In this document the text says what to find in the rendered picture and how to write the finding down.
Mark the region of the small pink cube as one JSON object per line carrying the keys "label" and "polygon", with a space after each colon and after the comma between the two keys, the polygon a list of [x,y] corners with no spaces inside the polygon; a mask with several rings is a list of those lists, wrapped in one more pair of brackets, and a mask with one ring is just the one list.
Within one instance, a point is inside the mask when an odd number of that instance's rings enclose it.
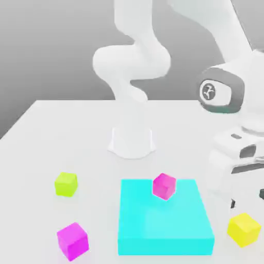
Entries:
{"label": "small pink cube", "polygon": [[167,201],[175,193],[176,190],[176,178],[161,173],[153,180],[153,195]]}

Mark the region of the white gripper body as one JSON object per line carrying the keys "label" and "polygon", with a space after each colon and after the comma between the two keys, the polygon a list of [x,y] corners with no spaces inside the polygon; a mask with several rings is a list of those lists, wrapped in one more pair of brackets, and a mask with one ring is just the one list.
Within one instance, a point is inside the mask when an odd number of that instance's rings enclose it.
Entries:
{"label": "white gripper body", "polygon": [[264,156],[235,160],[212,150],[207,166],[207,188],[223,199],[235,199],[235,175],[259,169],[264,169]]}

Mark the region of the small magenta cube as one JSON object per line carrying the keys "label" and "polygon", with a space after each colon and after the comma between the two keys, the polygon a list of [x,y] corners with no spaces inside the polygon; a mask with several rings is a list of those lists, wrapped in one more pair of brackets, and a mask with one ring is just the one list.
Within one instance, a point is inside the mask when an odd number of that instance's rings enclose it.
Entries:
{"label": "small magenta cube", "polygon": [[88,234],[74,222],[57,232],[58,245],[68,261],[89,250]]}

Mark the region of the small yellow cube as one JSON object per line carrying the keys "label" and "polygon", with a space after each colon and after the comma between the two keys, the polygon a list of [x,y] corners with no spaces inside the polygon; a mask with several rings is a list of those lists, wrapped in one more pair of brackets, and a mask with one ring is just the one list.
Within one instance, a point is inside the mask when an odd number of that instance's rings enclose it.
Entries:
{"label": "small yellow cube", "polygon": [[227,234],[241,247],[257,241],[261,225],[249,214],[241,213],[229,220]]}

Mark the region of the small yellow-green cube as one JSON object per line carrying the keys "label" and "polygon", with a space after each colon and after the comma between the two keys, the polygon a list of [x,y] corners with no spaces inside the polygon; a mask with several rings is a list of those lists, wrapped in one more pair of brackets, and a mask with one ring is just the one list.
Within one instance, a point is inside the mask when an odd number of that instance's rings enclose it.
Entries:
{"label": "small yellow-green cube", "polygon": [[77,175],[61,172],[55,180],[55,192],[58,196],[72,197],[78,187]]}

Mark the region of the large cyan box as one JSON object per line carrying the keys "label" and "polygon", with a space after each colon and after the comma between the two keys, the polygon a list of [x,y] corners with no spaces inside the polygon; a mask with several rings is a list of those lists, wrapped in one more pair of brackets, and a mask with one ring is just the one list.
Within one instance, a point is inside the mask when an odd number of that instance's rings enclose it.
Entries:
{"label": "large cyan box", "polygon": [[166,201],[150,179],[121,181],[118,254],[211,255],[215,236],[196,181],[179,179]]}

